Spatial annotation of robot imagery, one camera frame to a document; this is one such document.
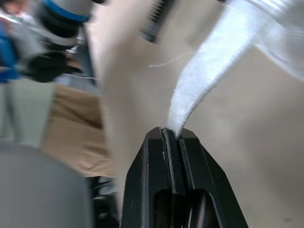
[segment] white mesh fabric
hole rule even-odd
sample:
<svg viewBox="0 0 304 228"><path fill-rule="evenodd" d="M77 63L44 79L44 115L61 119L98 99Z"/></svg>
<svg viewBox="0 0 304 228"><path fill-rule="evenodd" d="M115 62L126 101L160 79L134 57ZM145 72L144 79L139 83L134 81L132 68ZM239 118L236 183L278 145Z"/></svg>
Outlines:
<svg viewBox="0 0 304 228"><path fill-rule="evenodd" d="M189 115L240 56L254 44L271 17L246 0L227 4L214 30L184 68L169 109L168 128L179 136Z"/></svg>

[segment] beige fabric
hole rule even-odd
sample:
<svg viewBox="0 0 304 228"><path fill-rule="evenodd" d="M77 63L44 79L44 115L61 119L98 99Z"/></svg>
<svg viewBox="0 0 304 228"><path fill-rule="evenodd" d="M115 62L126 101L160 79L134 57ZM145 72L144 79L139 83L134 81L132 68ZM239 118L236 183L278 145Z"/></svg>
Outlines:
<svg viewBox="0 0 304 228"><path fill-rule="evenodd" d="M159 45L138 36L150 1L96 9L95 66L120 189L145 134L166 124L179 73L221 12L216 0L177 1ZM186 128L226 172L251 228L304 224L304 84L252 48L199 105Z"/></svg>
<svg viewBox="0 0 304 228"><path fill-rule="evenodd" d="M112 177L98 104L96 96L56 85L42 150L85 176Z"/></svg>

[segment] person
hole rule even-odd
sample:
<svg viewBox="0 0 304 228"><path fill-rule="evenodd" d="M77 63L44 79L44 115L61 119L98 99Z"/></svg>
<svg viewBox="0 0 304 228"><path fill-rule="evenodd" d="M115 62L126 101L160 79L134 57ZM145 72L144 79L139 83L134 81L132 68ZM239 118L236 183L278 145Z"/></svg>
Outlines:
<svg viewBox="0 0 304 228"><path fill-rule="evenodd" d="M22 12L26 2L26 0L0 0L0 8L3 12L16 16Z"/></svg>

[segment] cloth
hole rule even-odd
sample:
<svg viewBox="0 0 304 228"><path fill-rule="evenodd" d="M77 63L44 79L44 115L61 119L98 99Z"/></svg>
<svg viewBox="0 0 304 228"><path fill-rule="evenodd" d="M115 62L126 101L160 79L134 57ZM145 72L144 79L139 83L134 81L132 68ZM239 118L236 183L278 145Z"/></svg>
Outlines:
<svg viewBox="0 0 304 228"><path fill-rule="evenodd" d="M120 204L145 134L166 126L177 79L222 12L216 0L176 1L157 45L138 33L152 0L112 1L92 25L102 80L106 136ZM251 228L304 223L304 84L252 47L198 105L186 124L225 171Z"/></svg>
<svg viewBox="0 0 304 228"><path fill-rule="evenodd" d="M219 22L183 69L168 115L168 128L178 137L195 107L254 44L271 18L246 0L231 0Z"/></svg>
<svg viewBox="0 0 304 228"><path fill-rule="evenodd" d="M42 151L85 176L113 176L98 97L55 85L52 111Z"/></svg>

